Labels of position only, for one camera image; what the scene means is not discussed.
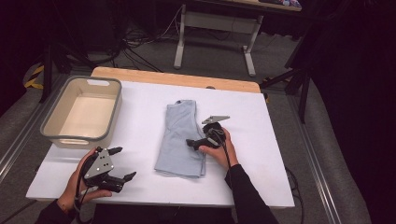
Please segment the folded towel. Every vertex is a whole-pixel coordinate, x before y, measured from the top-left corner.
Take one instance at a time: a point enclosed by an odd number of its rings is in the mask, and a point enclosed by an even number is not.
[[[165,133],[154,169],[171,175],[198,178],[205,174],[205,154],[188,147],[186,139],[201,139],[205,135],[195,120],[196,103],[180,100],[168,105]]]

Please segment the human hand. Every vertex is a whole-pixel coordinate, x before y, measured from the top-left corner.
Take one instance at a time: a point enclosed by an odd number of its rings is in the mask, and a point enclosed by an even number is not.
[[[66,189],[64,190],[64,193],[61,195],[61,197],[58,199],[58,206],[61,207],[62,211],[64,211],[66,214],[68,214],[70,211],[74,209],[74,200],[76,196],[76,187],[77,187],[77,182],[78,182],[78,174],[79,171],[81,170],[82,164],[84,163],[85,160],[87,160],[93,153],[95,153],[96,148],[91,149],[78,163],[77,169],[73,174],[71,174],[69,178],[69,182],[67,183]],[[85,185],[84,181],[81,179],[80,185],[79,185],[79,192],[82,192],[83,190],[87,189],[87,186]],[[106,189],[97,189],[92,192],[89,192],[85,195],[84,201],[82,203],[86,203],[92,199],[95,198],[101,198],[101,197],[111,197],[111,191],[106,190]]]
[[[222,128],[225,134],[225,145],[227,147],[227,152],[228,152],[228,157],[230,159],[230,165],[233,167],[236,164],[239,164],[238,159],[236,158],[236,153],[235,153],[235,148],[233,147],[233,142],[231,142],[231,136],[230,133],[225,129]],[[226,170],[228,171],[228,162],[227,162],[227,157],[224,152],[223,146],[219,148],[213,148],[213,147],[206,147],[206,146],[200,146],[199,150],[205,154],[208,154],[215,158],[215,160]]]

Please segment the desk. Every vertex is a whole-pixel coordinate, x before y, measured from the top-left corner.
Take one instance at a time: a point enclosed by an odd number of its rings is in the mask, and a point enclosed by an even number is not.
[[[231,116],[221,124],[233,135],[233,143],[237,150],[239,148],[238,160],[266,203],[273,207],[294,206],[289,181],[261,93],[137,82],[145,81],[144,77],[147,77],[147,82],[167,83],[174,80],[175,83],[195,87],[204,87],[207,82],[217,88],[224,82],[239,82],[217,78],[201,79],[104,67],[95,68],[92,76],[116,77],[122,80],[122,105],[110,147],[121,146],[123,151],[112,156],[115,169],[110,174],[123,176],[137,171],[135,178],[124,185],[121,193],[113,194],[111,198],[97,199],[96,203],[233,205],[232,194],[223,180],[225,173],[209,156],[206,157],[206,174],[198,179],[169,176],[154,171],[164,133],[166,104],[173,104],[180,99],[192,99],[197,102],[196,119],[200,127],[199,121],[210,115]],[[197,81],[193,84],[185,81],[194,79]],[[257,85],[239,83],[241,85],[238,88],[242,89]],[[26,197],[38,200],[59,197],[68,177],[86,152],[87,150],[52,145]]]
[[[286,7],[286,6],[270,4],[270,3],[261,3],[258,0],[222,0],[217,2],[245,4],[245,5],[252,5],[263,8],[270,7],[281,10],[289,10],[289,11],[301,10],[300,7]],[[214,15],[214,14],[208,14],[202,12],[188,11],[186,4],[184,4],[181,9],[180,32],[177,43],[177,52],[175,56],[174,67],[176,69],[179,69],[181,67],[181,62],[183,59],[184,43],[185,43],[184,30],[186,26],[191,26],[191,27],[198,27],[198,28],[205,28],[212,30],[221,30],[227,32],[249,34],[250,41],[248,45],[243,46],[243,51],[245,55],[245,61],[247,64],[248,74],[251,77],[255,77],[256,71],[254,69],[250,52],[253,49],[254,42],[262,25],[262,19],[263,19],[262,14],[259,14],[257,16],[257,19],[243,19],[243,18],[220,16],[220,15]]]

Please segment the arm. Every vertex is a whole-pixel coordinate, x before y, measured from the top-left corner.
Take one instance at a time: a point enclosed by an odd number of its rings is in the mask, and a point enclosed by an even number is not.
[[[76,171],[71,174],[64,193],[61,195],[61,197],[59,197],[58,200],[55,200],[41,211],[36,223],[70,223],[74,219],[74,200],[78,182],[78,174],[84,161],[87,160],[94,152],[95,148],[89,151],[81,159],[81,161],[78,163]],[[84,181],[80,180],[79,192],[82,192],[85,189],[87,189],[87,186],[85,186]],[[111,191],[105,189],[97,189],[87,193],[83,203],[86,203],[95,198],[110,196]]]
[[[225,144],[230,159],[231,169],[229,169],[229,164],[222,147],[214,149],[201,146],[199,149],[215,158],[227,171],[225,180],[233,191],[233,201],[235,203],[238,223],[278,223],[270,208],[262,200],[259,192],[254,188],[250,178],[239,164],[230,133],[224,128],[223,131],[226,135]]]

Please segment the beige plastic tub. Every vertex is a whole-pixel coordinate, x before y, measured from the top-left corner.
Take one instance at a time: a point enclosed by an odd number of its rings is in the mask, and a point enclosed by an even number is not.
[[[122,101],[115,78],[70,77],[41,125],[57,147],[108,147]]]

